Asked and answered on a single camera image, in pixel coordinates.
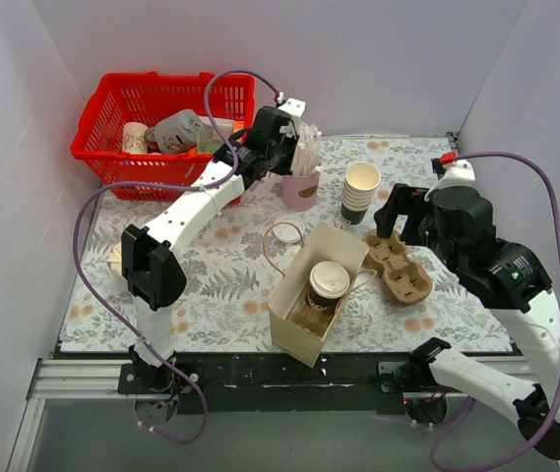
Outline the single brown cup carrier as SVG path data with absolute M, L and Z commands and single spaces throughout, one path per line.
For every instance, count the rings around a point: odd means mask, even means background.
M 332 310 L 319 311 L 308 305 L 294 311 L 290 316 L 290 320 L 294 324 L 318 337 L 324 336 L 332 319 Z

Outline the aluminium frame rail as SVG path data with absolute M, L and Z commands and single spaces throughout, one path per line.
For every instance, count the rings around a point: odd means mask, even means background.
M 40 361 L 12 471 L 428 471 L 437 432 L 372 411 L 212 413 L 173 407 L 119 356 Z

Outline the white plastic cup lid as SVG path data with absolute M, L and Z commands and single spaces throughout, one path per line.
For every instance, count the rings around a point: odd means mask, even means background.
M 348 290 L 350 277 L 342 265 L 326 261 L 312 267 L 309 283 L 318 294 L 327 298 L 337 298 Z

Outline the green round item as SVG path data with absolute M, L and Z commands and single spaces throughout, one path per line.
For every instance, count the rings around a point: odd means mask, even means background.
M 208 140 L 200 140 L 197 143 L 197 153 L 214 154 L 223 146 L 223 140 L 210 138 Z

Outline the brown cardboard cup carrier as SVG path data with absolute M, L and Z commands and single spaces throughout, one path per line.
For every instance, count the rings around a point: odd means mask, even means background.
M 378 271 L 384 290 L 393 303 L 416 305 L 430 295 L 432 279 L 421 264 L 408 256 L 408 247 L 398 231 L 389 238 L 380 238 L 377 230 L 372 229 L 365 233 L 363 242 L 369 248 L 363 264 Z

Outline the white printed cup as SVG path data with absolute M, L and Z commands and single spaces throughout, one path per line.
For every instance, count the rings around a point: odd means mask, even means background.
M 130 154 L 146 154 L 146 131 L 149 127 L 140 122 L 127 122 L 122 128 L 121 150 Z

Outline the red plastic shopping basket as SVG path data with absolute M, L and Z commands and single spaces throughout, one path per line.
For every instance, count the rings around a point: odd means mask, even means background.
M 232 74 L 211 81 L 212 74 L 197 76 L 146 73 L 105 75 L 89 99 L 70 146 L 103 184 L 132 182 L 114 194 L 121 200 L 164 201 L 176 192 L 155 184 L 189 186 L 201 175 L 212 155 L 199 145 L 192 119 L 178 130 L 167 120 L 181 111 L 201 119 L 213 115 L 227 124 L 227 135 L 252 124 L 255 81 Z

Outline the black single paper cup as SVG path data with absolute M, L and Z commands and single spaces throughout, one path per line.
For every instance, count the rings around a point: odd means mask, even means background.
M 341 297 L 337 298 L 327 298 L 318 294 L 314 290 L 308 290 L 306 293 L 306 304 L 307 306 L 319 312 L 325 316 L 331 316 L 341 300 Z

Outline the white plastic cup lids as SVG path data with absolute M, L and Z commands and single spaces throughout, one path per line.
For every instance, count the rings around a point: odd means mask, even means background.
M 274 236 L 285 244 L 295 244 L 305 235 L 305 224 L 296 215 L 287 214 L 280 216 L 272 228 Z

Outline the cream crumpled napkin bundle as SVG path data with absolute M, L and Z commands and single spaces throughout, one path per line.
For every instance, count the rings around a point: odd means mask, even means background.
M 118 243 L 113 246 L 107 258 L 107 265 L 116 280 L 124 282 L 125 278 L 122 273 L 122 250 L 121 244 Z

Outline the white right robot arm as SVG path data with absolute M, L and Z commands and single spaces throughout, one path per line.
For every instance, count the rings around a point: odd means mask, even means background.
M 376 211 L 377 234 L 390 236 L 399 216 L 401 239 L 430 249 L 460 285 L 508 331 L 534 375 L 514 378 L 432 337 L 410 352 L 391 376 L 403 388 L 432 390 L 438 384 L 465 393 L 509 419 L 525 439 L 541 430 L 560 376 L 560 310 L 552 282 L 526 246 L 496 235 L 493 206 L 471 187 L 431 192 L 395 185 Z M 560 407 L 535 445 L 560 460 Z

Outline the pink straw holder cup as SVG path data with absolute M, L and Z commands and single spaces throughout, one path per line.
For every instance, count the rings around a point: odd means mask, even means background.
M 320 168 L 308 176 L 285 175 L 282 177 L 281 199 L 284 205 L 295 211 L 305 211 L 318 203 Z

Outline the cream paper bag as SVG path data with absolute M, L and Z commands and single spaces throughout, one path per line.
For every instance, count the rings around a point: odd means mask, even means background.
M 293 228 L 300 249 L 286 268 L 268 255 L 268 239 L 278 227 Z M 361 239 L 324 223 L 305 235 L 293 222 L 280 220 L 263 236 L 263 255 L 280 274 L 269 301 L 271 341 L 302 364 L 315 366 L 352 294 L 377 275 L 364 269 L 369 246 Z

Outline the stack of paper cups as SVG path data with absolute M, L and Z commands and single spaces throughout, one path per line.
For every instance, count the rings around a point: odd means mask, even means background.
M 347 225 L 360 223 L 381 183 L 378 168 L 366 161 L 352 163 L 344 174 L 342 187 L 342 220 Z

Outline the grey crumpled snack bag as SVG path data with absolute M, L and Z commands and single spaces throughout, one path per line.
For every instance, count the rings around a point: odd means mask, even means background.
M 179 154 L 194 147 L 202 127 L 199 115 L 183 109 L 156 123 L 155 135 L 162 154 Z

